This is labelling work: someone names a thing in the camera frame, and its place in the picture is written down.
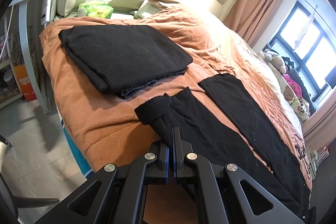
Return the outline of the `black pants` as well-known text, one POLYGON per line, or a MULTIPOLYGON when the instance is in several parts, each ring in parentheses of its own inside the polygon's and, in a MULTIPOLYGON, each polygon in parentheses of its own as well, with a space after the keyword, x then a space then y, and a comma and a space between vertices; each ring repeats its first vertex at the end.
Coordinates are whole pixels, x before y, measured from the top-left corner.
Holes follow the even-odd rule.
POLYGON ((173 145, 173 128, 179 128, 181 139, 196 153, 217 165, 236 164, 294 214, 306 218, 310 190, 299 162, 242 82, 224 73, 199 85, 233 128, 221 123, 189 88, 151 98, 135 113, 167 146, 173 145))

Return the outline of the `pink clothing pile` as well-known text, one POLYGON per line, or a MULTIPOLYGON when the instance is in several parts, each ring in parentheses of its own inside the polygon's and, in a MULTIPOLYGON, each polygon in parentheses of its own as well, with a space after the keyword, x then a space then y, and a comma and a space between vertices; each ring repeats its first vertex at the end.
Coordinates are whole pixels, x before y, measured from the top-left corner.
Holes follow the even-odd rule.
POLYGON ((294 91, 295 95, 297 97, 302 97, 302 89, 299 86, 297 82, 295 82, 289 74, 284 74, 282 77, 286 80, 286 82, 289 84, 291 89, 294 91))

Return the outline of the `blue cartoon bed sheet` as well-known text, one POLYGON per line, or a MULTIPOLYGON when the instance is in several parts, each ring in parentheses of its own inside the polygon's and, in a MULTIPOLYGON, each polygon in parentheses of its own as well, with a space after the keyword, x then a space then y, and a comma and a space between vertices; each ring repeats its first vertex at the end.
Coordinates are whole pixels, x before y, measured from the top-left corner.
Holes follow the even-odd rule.
POLYGON ((90 178, 94 174, 94 172, 93 172, 92 168, 90 167, 89 163, 87 162, 87 160, 85 159, 85 157, 82 155, 81 151, 78 149, 78 147, 75 145, 74 141, 70 137, 70 135, 67 131, 67 128, 66 128, 66 124, 65 124, 62 116, 60 115, 60 112, 59 112, 58 108, 56 108, 56 109, 58 111, 58 115, 59 115, 60 123, 61 123, 61 126, 62 126, 62 130, 63 130, 63 133, 66 137, 68 145, 70 147, 70 151, 72 152, 72 155, 74 156, 74 159, 75 159, 81 173, 84 175, 85 178, 90 178))

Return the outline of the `striped rack on cabinet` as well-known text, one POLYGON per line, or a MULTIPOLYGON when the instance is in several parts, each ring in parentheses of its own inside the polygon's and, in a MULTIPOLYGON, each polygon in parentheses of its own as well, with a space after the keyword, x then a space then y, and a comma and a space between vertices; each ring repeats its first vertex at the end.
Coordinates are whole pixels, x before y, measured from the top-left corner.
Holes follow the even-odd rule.
POLYGON ((329 143, 326 143, 319 150, 312 150, 309 146, 306 147, 307 157, 309 160, 309 170, 312 180, 315 179, 319 166, 329 156, 329 143))

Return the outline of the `teddy bear print pillow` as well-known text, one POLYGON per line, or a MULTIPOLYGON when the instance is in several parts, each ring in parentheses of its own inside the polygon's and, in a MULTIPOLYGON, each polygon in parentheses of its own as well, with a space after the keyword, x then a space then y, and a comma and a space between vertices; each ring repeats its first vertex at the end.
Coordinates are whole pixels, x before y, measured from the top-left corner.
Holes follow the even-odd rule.
POLYGON ((278 80, 281 93, 303 124, 310 117, 309 103, 303 97, 297 97, 295 95, 289 84, 282 77, 282 74, 273 65, 269 64, 269 67, 278 80))

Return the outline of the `right pink curtain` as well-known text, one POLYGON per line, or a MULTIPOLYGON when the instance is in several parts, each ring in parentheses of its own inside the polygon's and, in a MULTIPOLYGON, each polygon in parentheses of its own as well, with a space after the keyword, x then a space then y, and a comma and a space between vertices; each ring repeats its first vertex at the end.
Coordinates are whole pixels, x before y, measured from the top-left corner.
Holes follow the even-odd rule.
POLYGON ((302 125, 305 144, 319 150, 335 139, 335 93, 302 125))

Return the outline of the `folded black garment left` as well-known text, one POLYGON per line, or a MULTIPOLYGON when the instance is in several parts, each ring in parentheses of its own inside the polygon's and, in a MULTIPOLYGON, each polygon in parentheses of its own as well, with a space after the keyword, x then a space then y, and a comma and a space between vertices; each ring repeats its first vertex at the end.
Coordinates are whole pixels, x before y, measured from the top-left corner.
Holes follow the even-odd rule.
POLYGON ((148 25, 86 25, 61 30, 67 55, 103 94, 128 99, 156 82, 183 75, 193 58, 148 25))

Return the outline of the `grey metal shelf rack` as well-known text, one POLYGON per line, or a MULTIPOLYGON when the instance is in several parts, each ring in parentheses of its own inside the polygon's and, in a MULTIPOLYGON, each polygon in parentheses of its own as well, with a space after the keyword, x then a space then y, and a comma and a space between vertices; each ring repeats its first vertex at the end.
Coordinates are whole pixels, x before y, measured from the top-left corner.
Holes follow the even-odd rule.
POLYGON ((1 108, 24 98, 37 100, 43 113, 50 112, 39 48, 34 44, 37 28, 28 24, 30 0, 12 0, 1 19, 1 108))

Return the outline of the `hanging patterned garment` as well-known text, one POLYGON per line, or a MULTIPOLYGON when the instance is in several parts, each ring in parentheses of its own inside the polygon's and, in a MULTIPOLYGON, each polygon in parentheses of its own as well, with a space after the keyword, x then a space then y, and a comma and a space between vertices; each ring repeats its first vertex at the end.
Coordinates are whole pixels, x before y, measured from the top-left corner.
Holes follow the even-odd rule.
POLYGON ((304 36, 306 35, 306 33, 307 33, 308 29, 310 28, 310 25, 313 23, 314 19, 315 19, 315 11, 313 13, 311 13, 310 16, 308 16, 308 18, 306 20, 306 23, 303 25, 303 28, 299 31, 298 36, 297 36, 297 38, 295 40, 295 43, 294 43, 294 51, 296 51, 299 48, 301 42, 303 41, 304 36))

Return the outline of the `black framed window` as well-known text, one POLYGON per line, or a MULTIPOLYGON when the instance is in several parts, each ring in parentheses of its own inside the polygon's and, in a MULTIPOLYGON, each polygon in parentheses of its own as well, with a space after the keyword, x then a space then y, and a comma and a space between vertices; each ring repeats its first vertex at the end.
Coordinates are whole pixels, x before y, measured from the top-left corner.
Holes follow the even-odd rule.
POLYGON ((335 68, 335 46, 326 31, 314 19, 299 48, 294 51, 298 33, 310 15, 310 11, 297 2, 269 45, 272 50, 288 57, 294 63, 310 99, 317 106, 321 106, 333 90, 326 77, 335 68))

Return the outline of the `white pillow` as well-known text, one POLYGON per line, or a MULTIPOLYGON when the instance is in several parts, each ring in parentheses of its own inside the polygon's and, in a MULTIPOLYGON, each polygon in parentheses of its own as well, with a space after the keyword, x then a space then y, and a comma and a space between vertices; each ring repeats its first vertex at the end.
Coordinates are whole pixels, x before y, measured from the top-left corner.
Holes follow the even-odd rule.
POLYGON ((179 2, 174 0, 144 0, 138 10, 129 13, 136 19, 144 19, 175 4, 179 4, 179 2))

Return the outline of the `green tissue pack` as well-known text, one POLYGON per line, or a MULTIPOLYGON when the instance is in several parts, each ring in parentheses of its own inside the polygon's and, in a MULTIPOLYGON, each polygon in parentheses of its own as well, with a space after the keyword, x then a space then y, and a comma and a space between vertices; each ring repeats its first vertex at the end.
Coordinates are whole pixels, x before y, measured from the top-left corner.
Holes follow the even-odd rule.
POLYGON ((109 5, 112 0, 86 0, 80 3, 77 17, 110 18, 114 8, 109 5))

